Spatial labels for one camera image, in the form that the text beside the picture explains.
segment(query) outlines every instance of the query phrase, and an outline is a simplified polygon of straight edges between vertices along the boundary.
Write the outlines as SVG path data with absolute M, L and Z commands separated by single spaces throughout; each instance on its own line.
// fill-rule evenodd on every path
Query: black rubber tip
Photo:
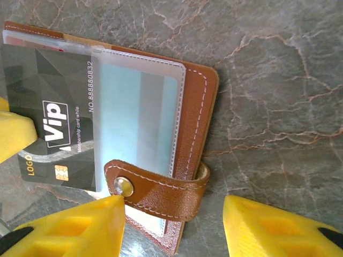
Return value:
M 343 234 L 327 228 L 318 228 L 318 230 L 331 242 L 343 250 Z
M 13 245 L 22 240 L 33 231 L 33 227 L 27 226 L 22 229 L 14 230 L 0 238 L 0 255 L 4 254 Z

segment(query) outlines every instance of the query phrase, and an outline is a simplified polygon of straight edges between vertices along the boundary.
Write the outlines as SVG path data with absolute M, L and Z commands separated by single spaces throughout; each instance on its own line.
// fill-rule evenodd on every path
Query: leather wallet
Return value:
M 180 62 L 186 67 L 173 178 L 157 175 L 120 160 L 113 160 L 105 166 L 111 194 L 118 193 L 113 186 L 117 177 L 128 178 L 135 190 L 133 195 L 125 198 L 125 203 L 153 216 L 165 218 L 166 232 L 163 236 L 158 236 L 128 217 L 127 222 L 153 240 L 165 253 L 174 255 L 185 221 L 191 220 L 197 214 L 210 175 L 208 167 L 200 159 L 218 90 L 217 72 L 211 67 L 199 64 L 16 22 L 7 21 L 5 29 Z

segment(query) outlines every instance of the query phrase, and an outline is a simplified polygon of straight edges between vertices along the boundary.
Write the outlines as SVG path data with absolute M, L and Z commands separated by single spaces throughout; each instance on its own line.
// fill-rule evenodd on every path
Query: black card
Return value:
M 95 191 L 91 56 L 7 44 L 1 55 L 10 111 L 38 134 L 18 154 L 22 178 Z

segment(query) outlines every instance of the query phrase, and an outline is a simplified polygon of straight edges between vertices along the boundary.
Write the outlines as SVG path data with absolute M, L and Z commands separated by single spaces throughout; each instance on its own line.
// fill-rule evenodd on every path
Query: table surface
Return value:
M 227 256 L 225 195 L 343 230 L 343 1 L 2 0 L 12 20 L 214 67 L 220 88 L 203 160 L 211 179 L 179 256 Z M 0 165 L 10 226 L 89 202 Z M 127 226 L 122 256 L 164 256 Z

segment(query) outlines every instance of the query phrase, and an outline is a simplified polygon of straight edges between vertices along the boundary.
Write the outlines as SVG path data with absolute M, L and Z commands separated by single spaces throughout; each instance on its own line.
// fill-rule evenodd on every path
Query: leather strap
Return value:
M 197 215 L 209 176 L 210 170 L 204 163 L 200 163 L 195 180 L 168 178 L 119 160 L 105 165 L 105 177 L 112 195 L 118 194 L 114 180 L 125 177 L 134 189 L 133 194 L 125 198 L 128 206 L 170 221 L 185 222 Z

